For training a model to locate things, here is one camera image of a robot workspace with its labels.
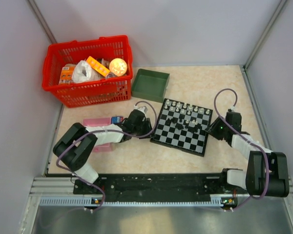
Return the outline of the black white chess board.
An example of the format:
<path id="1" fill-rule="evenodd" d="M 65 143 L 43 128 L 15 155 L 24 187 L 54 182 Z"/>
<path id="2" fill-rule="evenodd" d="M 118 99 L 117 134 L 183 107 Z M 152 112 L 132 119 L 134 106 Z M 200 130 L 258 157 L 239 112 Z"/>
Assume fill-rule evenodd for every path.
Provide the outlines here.
<path id="1" fill-rule="evenodd" d="M 204 156 L 208 141 L 205 129 L 211 124 L 212 113 L 212 109 L 166 98 L 150 142 Z"/>

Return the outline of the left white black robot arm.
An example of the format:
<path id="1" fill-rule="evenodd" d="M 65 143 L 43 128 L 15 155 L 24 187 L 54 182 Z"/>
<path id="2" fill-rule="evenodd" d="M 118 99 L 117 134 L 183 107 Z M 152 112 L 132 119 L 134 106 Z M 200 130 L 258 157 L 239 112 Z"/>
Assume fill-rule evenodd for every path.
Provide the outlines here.
<path id="1" fill-rule="evenodd" d="M 53 148 L 62 163 L 84 182 L 90 193 L 100 190 L 98 173 L 87 162 L 94 147 L 107 143 L 122 143 L 133 136 L 147 138 L 152 127 L 146 117 L 147 107 L 134 109 L 122 122 L 99 127 L 85 127 L 74 123 Z"/>

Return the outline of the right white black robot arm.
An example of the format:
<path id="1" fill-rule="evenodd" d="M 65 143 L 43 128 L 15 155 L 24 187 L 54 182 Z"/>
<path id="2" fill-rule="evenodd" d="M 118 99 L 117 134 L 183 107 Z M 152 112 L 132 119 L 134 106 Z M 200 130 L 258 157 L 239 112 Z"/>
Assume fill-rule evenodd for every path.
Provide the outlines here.
<path id="1" fill-rule="evenodd" d="M 255 142 L 249 133 L 242 131 L 240 113 L 228 110 L 225 121 L 218 117 L 206 133 L 217 140 L 224 140 L 240 152 L 247 160 L 247 170 L 224 169 L 224 177 L 218 180 L 218 187 L 224 193 L 236 186 L 250 195 L 287 197 L 290 191 L 287 158 L 284 153 L 273 152 Z"/>

